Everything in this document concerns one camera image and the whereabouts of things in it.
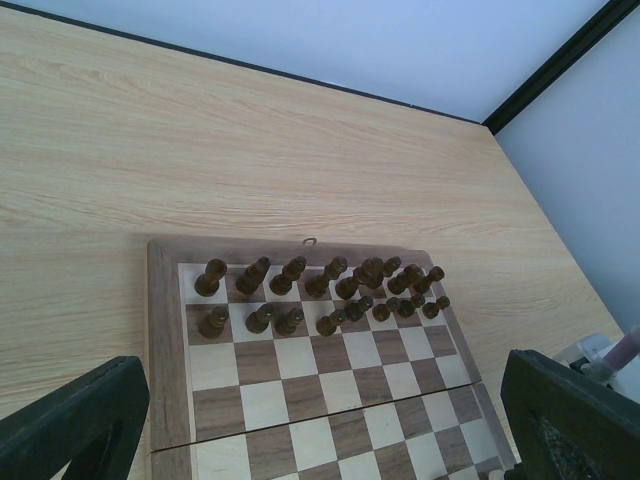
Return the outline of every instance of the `folding chessboard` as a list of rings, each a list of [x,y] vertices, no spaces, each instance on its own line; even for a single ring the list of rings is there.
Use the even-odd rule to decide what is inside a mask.
[[[263,255],[272,266],[262,286],[238,292],[238,276]],[[297,255],[307,259],[302,277],[287,295],[273,294],[269,281]],[[152,453],[154,480],[476,478],[464,475],[500,466],[504,433],[475,385],[480,376],[451,307],[432,320],[418,309],[377,322],[369,311],[330,337],[318,334],[319,318],[361,295],[374,303],[394,296],[385,279],[349,301],[336,295],[337,281],[323,298],[310,297],[304,283],[336,255],[350,265],[341,278],[373,256],[433,267],[423,251],[387,246],[203,237],[149,243],[149,433],[151,451],[162,450]],[[227,274],[215,295],[201,297],[194,283],[212,258],[227,263]],[[441,295],[434,283],[425,297]],[[279,313],[301,308],[305,321],[290,337],[273,326],[251,333],[244,322],[265,302]],[[211,340],[198,323],[215,305],[228,308],[229,321]],[[492,435],[498,438],[487,443]]]

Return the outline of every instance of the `light wood tabletop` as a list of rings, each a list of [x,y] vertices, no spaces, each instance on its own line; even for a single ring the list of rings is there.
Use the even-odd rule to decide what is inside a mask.
[[[505,427],[510,349],[620,336],[482,126],[5,8],[0,102],[0,417],[143,355],[160,234],[426,250]]]

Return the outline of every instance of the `table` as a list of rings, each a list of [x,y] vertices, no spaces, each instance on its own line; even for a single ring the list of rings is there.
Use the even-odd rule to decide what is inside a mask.
[[[159,234],[426,250],[505,427],[510,349],[621,336],[482,126],[6,8],[0,102],[1,417],[143,355]]]

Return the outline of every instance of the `black strip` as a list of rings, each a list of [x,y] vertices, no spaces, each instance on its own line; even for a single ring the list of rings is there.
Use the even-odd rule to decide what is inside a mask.
[[[640,0],[609,0],[482,124],[489,128],[492,134],[497,134],[613,27],[629,15],[638,4],[640,4]]]
[[[99,25],[94,25],[92,23],[73,20],[72,18],[62,17],[60,15],[54,15],[52,13],[43,12],[41,10],[36,10],[34,8],[23,7],[22,5],[15,5],[13,3],[8,3],[0,0],[0,7],[9,8],[11,10],[17,10],[19,12],[28,13],[31,15],[38,15],[40,17],[44,17],[49,20],[55,20],[57,22],[74,25],[76,27],[88,28],[89,30],[94,30],[100,33],[115,35],[116,37],[126,38],[127,40],[135,40],[137,42],[146,43],[148,45],[153,45],[155,47],[168,48],[169,50],[175,50],[177,52],[187,53],[189,55],[195,55],[197,57],[203,57],[209,60],[215,60],[217,62],[228,63],[230,65],[235,65],[237,67],[249,68],[251,70],[257,70],[259,72],[270,73],[272,75],[278,75],[279,77],[289,78],[291,80],[298,80],[300,82],[311,83],[312,85],[318,85],[320,87],[331,88],[332,90],[339,90],[341,92],[351,93],[354,95],[358,95],[360,97],[371,98],[373,100],[380,100],[382,102],[391,103],[393,105],[400,105],[401,107],[408,107],[414,110],[419,110],[421,112],[433,113],[435,115],[440,115],[442,117],[453,118],[455,120],[461,120],[463,122],[473,123],[476,125],[480,124],[480,122],[476,122],[475,120],[469,120],[468,118],[457,117],[455,115],[449,115],[448,113],[443,113],[443,112],[438,112],[436,110],[430,110],[428,108],[418,107],[417,105],[413,105],[410,103],[399,102],[397,100],[392,100],[386,97],[380,97],[378,95],[373,95],[371,93],[361,92],[359,90],[353,90],[351,88],[346,88],[338,85],[333,85],[331,83],[321,82],[320,80],[314,80],[312,78],[302,77],[300,75],[294,75],[293,73],[287,73],[287,72],[282,72],[280,70],[274,70],[272,68],[261,67],[260,65],[241,62],[239,60],[233,60],[232,58],[221,57],[220,55],[214,55],[212,53],[202,52],[200,50],[194,50],[192,48],[181,47],[179,45],[174,45],[172,43],[160,42],[158,40],[153,40],[151,38],[141,37],[139,35],[133,35],[131,33],[126,33],[126,32],[121,32],[119,30],[114,30],[112,28],[101,27]]]

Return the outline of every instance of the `wall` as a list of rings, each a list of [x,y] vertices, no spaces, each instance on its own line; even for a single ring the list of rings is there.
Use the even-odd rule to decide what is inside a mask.
[[[640,9],[497,139],[624,331],[640,323]]]
[[[14,3],[482,122],[606,2]]]

